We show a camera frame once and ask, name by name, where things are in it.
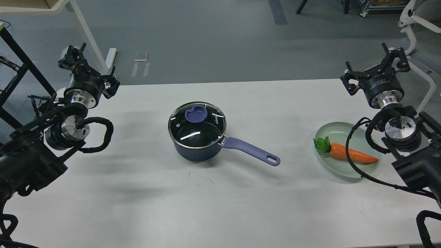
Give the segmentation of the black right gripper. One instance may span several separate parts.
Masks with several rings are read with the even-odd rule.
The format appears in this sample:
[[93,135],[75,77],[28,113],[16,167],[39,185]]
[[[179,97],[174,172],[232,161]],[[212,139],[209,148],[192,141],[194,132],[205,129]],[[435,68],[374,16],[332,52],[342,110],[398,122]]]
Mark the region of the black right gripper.
[[340,77],[350,96],[362,89],[369,107],[374,109],[382,109],[403,99],[404,91],[395,74],[410,71],[410,64],[402,47],[389,49],[385,43],[381,46],[386,53],[377,68],[381,75],[366,79],[366,72],[354,71],[350,62],[346,61],[347,71]]

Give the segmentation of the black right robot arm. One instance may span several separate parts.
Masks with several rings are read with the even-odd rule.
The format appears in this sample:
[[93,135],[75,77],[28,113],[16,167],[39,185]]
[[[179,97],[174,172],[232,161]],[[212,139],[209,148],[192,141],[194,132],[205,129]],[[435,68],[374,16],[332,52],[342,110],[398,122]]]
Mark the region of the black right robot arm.
[[[362,178],[407,193],[434,199],[440,204],[441,162],[440,124],[425,112],[418,113],[413,106],[403,106],[404,90],[396,75],[409,72],[410,63],[403,48],[393,49],[381,44],[385,57],[381,63],[358,72],[346,62],[347,71],[340,80],[350,95],[362,90],[369,107],[379,112],[372,118],[363,117],[346,138],[344,157]],[[366,124],[365,140],[374,150],[392,154],[394,170],[404,186],[383,182],[362,171],[349,154],[354,132]]]

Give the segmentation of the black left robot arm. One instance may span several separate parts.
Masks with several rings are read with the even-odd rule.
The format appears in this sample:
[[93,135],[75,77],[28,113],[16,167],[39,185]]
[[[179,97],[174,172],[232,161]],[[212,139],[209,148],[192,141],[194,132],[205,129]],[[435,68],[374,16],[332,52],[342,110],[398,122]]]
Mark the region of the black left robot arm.
[[31,247],[11,238],[18,219],[4,213],[4,207],[15,193],[25,197],[47,187],[65,173],[65,162],[73,154],[101,152],[111,141],[112,122],[87,114],[102,95],[107,99],[115,96],[120,82],[114,66],[109,75],[93,69],[83,55],[85,47],[86,43],[66,47],[58,66],[71,72],[71,80],[62,96],[30,95],[35,118],[12,132],[11,140],[1,146],[2,248]]

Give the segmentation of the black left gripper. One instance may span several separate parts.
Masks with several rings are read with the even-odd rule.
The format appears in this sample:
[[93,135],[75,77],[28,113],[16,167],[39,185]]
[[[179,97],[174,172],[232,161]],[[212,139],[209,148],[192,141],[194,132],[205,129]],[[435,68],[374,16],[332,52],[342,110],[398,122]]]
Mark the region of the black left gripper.
[[90,66],[84,57],[86,43],[80,47],[69,45],[58,61],[60,69],[71,72],[71,80],[67,84],[63,96],[71,103],[81,103],[88,109],[97,107],[101,93],[106,99],[115,96],[120,86],[114,75],[115,66],[112,66],[108,75],[101,75],[101,82],[90,75]]

